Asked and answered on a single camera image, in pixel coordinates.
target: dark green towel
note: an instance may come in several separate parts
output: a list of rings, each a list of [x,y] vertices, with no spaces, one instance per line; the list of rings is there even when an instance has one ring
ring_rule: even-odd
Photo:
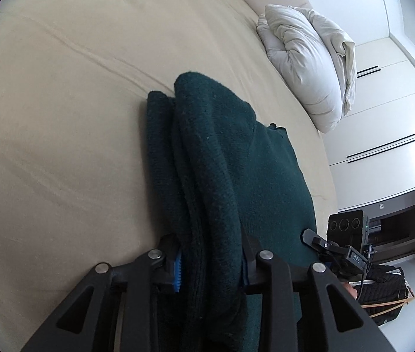
[[[162,347],[256,350],[260,302],[249,299],[247,321],[239,290],[241,225],[290,263],[316,259],[300,242],[315,229],[314,207],[286,130],[258,123],[232,91],[188,72],[175,82],[175,99],[149,93],[147,149],[183,250],[182,292],[159,305]]]

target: person's hand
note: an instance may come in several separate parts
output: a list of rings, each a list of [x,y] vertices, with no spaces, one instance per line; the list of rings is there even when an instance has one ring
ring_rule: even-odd
[[[343,287],[351,294],[354,299],[357,299],[357,290],[349,283],[343,282]]]

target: beige bed sheet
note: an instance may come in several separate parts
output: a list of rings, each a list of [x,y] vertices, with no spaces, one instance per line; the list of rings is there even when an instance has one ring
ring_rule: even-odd
[[[0,3],[0,350],[18,351],[78,280],[155,245],[148,91],[202,72],[286,127],[323,233],[336,211],[319,133],[243,0]]]

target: white duvet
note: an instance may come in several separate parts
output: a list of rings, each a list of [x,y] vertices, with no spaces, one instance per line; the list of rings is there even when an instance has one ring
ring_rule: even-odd
[[[330,132],[354,102],[355,43],[334,22],[305,8],[267,5],[257,30],[269,60],[316,128]]]

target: black bag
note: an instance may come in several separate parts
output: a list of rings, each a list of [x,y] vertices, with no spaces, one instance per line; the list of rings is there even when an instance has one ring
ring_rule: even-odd
[[[389,271],[400,270],[401,275],[390,274]],[[387,304],[397,302],[408,298],[408,289],[404,280],[404,272],[401,268],[386,265],[372,265],[367,274],[366,280],[375,281],[375,283],[364,284],[362,286],[362,295],[359,299],[361,305],[380,304],[378,307],[364,308],[372,317],[375,323],[380,326],[384,323],[392,321],[400,314],[402,305],[384,314],[373,316],[398,306],[400,303]],[[360,285],[356,286],[358,294],[360,293]]]

